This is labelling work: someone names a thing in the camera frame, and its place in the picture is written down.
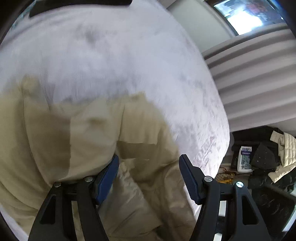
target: wrinkled fabric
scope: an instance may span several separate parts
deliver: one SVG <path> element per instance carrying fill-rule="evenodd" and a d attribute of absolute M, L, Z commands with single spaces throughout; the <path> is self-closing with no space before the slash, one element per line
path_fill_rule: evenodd
<path fill-rule="evenodd" d="M 279 134 L 273 131 L 271 134 L 270 140 L 275 143 L 278 143 L 279 156 L 281 158 L 281 165 L 277 167 L 275 172 L 270 172 L 268 174 L 268 176 L 275 183 L 296 167 L 296 158 L 295 158 L 296 139 L 288 133 Z"/>
<path fill-rule="evenodd" d="M 55 181 L 95 175 L 116 153 L 118 175 L 99 211 L 109 239 L 189 240 L 195 220 L 178 148 L 143 94 L 48 105 L 25 77 L 0 101 L 0 203 L 27 234 Z M 75 204 L 73 213 L 83 240 Z"/>
<path fill-rule="evenodd" d="M 264 144 L 269 150 L 273 152 L 276 162 L 279 165 L 280 157 L 278 156 L 279 155 L 278 145 L 277 143 L 274 143 L 270 140 L 270 136 L 273 131 L 283 134 L 283 132 L 279 128 L 274 128 L 270 126 L 260 126 L 256 128 L 233 132 L 232 134 L 234 137 L 234 144 L 231 150 L 234 152 L 234 154 L 231 162 L 231 168 L 233 169 L 237 168 L 238 153 L 241 146 L 252 147 L 252 153 L 250 155 L 250 159 L 252 160 L 258 146 L 261 143 Z"/>
<path fill-rule="evenodd" d="M 223 104 L 200 51 L 157 0 L 24 18 L 0 46 L 0 91 L 25 74 L 38 77 L 49 104 L 144 92 L 180 152 L 217 174 L 229 145 Z"/>

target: window frame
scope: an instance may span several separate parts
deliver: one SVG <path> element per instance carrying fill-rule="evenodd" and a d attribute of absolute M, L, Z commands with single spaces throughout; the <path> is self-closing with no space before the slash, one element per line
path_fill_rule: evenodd
<path fill-rule="evenodd" d="M 204 0 L 207 4 L 209 4 L 210 5 L 210 7 L 212 8 L 212 9 L 214 9 L 214 11 L 221 17 L 221 18 L 223 18 L 223 20 L 226 22 L 226 24 L 228 25 L 228 27 L 233 31 L 233 33 L 235 34 L 235 36 L 239 36 L 239 34 L 238 34 L 238 32 L 235 30 L 235 28 L 231 25 L 231 23 L 227 20 L 227 18 L 226 17 L 224 17 L 224 15 L 217 9 L 217 8 L 215 8 L 214 6 L 216 5 L 216 4 L 219 4 L 219 3 L 221 3 L 221 2 L 224 2 L 225 0 Z M 274 4 L 274 2 L 276 2 L 276 1 L 273 1 L 273 0 L 271 0 L 271 1 L 269 1 L 269 0 L 264 0 L 264 1 L 266 1 L 270 6 L 272 6 L 274 9 L 275 9 L 275 11 L 282 17 L 282 11 L 280 11 L 280 9 L 279 8 L 277 8 L 276 6 L 275 6 L 275 4 Z"/>

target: window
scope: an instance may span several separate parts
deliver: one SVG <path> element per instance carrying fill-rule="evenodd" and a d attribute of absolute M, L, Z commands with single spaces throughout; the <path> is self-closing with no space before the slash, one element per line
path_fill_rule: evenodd
<path fill-rule="evenodd" d="M 266 0 L 208 0 L 207 2 L 226 18 L 238 35 L 261 26 L 285 22 Z"/>

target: beige bedsheet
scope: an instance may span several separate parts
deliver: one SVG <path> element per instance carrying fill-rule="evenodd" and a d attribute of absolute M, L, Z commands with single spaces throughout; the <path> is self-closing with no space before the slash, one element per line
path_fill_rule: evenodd
<path fill-rule="evenodd" d="M 118 175 L 100 209 L 109 239 L 189 240 L 195 221 L 178 148 L 143 94 L 49 106 L 25 77 L 0 102 L 0 203 L 26 233 L 53 182 L 97 174 L 116 153 Z"/>

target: metal screw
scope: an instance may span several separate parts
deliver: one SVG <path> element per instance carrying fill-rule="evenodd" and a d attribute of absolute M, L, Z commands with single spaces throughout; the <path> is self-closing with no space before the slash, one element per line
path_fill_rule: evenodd
<path fill-rule="evenodd" d="M 54 187 L 55 187 L 55 188 L 58 188 L 58 187 L 60 187 L 60 186 L 61 186 L 61 183 L 60 183 L 60 182 L 55 182 L 55 183 L 54 183 Z"/>
<path fill-rule="evenodd" d="M 213 181 L 212 177 L 210 177 L 210 176 L 205 176 L 204 180 L 205 180 L 207 183 L 210 183 L 211 181 Z"/>
<path fill-rule="evenodd" d="M 239 187 L 239 188 L 242 188 L 244 186 L 244 184 L 242 182 L 237 182 L 236 185 Z"/>
<path fill-rule="evenodd" d="M 91 182 L 92 179 L 93 179 L 92 176 L 89 176 L 89 177 L 85 177 L 85 178 L 84 178 L 84 180 L 85 180 L 87 183 Z"/>

